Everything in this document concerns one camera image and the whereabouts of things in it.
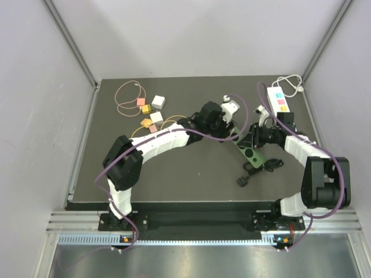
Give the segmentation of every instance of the black cable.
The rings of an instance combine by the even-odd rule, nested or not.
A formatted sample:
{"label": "black cable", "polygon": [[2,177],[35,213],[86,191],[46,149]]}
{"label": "black cable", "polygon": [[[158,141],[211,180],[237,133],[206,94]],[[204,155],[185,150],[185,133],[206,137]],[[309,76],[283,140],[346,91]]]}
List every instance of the black cable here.
{"label": "black cable", "polygon": [[268,172],[273,172],[274,169],[280,168],[283,166],[283,161],[282,159],[276,159],[272,158],[267,160],[262,166],[259,168],[254,168],[252,167],[250,162],[246,162],[242,167],[243,169],[248,172],[248,175],[246,177],[241,177],[237,180],[237,183],[241,186],[244,187],[246,184],[248,184],[249,178],[252,177],[253,175],[256,175],[257,173],[265,170]]}

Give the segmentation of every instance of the white cable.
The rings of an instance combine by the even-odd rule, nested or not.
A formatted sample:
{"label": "white cable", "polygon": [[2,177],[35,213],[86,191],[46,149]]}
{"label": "white cable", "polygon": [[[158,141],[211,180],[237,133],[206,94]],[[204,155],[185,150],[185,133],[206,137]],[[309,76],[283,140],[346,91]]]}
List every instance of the white cable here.
{"label": "white cable", "polygon": [[[289,78],[291,78],[291,77],[297,77],[299,79],[299,84],[297,86],[295,86],[293,83],[290,82]],[[288,82],[288,84],[290,84],[290,86],[292,88],[294,88],[294,90],[295,90],[295,92],[292,95],[290,95],[290,96],[288,96],[287,94],[284,93],[285,97],[294,97],[294,96],[296,96],[297,92],[302,93],[304,91],[304,88],[301,85],[303,83],[303,80],[302,80],[302,78],[301,78],[300,75],[291,74],[291,75],[288,75],[288,76],[280,76],[279,78],[277,78],[276,81],[274,81],[272,83],[272,87],[275,84],[277,84],[277,86],[279,86],[279,81],[282,81],[282,80],[286,80]]]}

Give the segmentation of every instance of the small block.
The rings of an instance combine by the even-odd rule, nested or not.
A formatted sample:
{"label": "small block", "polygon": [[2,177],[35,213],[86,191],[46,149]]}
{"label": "small block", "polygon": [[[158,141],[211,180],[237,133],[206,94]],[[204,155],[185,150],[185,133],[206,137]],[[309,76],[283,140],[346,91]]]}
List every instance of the small block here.
{"label": "small block", "polygon": [[144,106],[146,104],[146,99],[145,98],[138,98],[137,99],[137,107]]}
{"label": "small block", "polygon": [[149,113],[151,113],[152,108],[149,104],[146,104],[146,105],[141,107],[141,111],[142,111],[143,114],[149,114]]}
{"label": "small block", "polygon": [[141,126],[145,126],[146,128],[149,128],[152,124],[152,120],[151,119],[144,119],[140,122],[140,125]]}
{"label": "small block", "polygon": [[150,126],[150,132],[151,132],[151,133],[155,133],[155,132],[157,132],[157,127],[156,127],[156,125],[151,125],[151,126]]}
{"label": "small block", "polygon": [[161,96],[155,96],[152,100],[152,107],[156,109],[162,109],[163,105],[165,103],[165,98]]}
{"label": "small block", "polygon": [[163,123],[161,112],[152,113],[150,117],[154,125],[161,125]]}

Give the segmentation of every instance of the pink cube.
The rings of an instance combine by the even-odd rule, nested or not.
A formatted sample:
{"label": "pink cube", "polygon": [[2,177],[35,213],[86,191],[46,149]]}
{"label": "pink cube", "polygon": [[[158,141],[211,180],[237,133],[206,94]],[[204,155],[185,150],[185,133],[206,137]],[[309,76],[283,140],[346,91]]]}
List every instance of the pink cube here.
{"label": "pink cube", "polygon": [[156,127],[156,125],[151,125],[150,126],[150,132],[151,133],[155,133],[157,131],[157,127]]}
{"label": "pink cube", "polygon": [[137,99],[137,107],[144,106],[146,104],[146,99],[145,98],[138,98]]}

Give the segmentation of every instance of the white cube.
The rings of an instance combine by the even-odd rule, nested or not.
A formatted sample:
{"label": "white cube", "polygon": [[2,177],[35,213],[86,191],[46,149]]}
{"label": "white cube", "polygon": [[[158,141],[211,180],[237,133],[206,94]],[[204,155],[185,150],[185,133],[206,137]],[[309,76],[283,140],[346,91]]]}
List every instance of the white cube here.
{"label": "white cube", "polygon": [[152,123],[154,125],[163,124],[163,118],[162,118],[161,112],[152,113],[152,114],[150,114],[150,117],[151,117]]}
{"label": "white cube", "polygon": [[162,109],[164,104],[165,104],[164,97],[155,96],[155,98],[152,100],[151,106],[156,109]]}

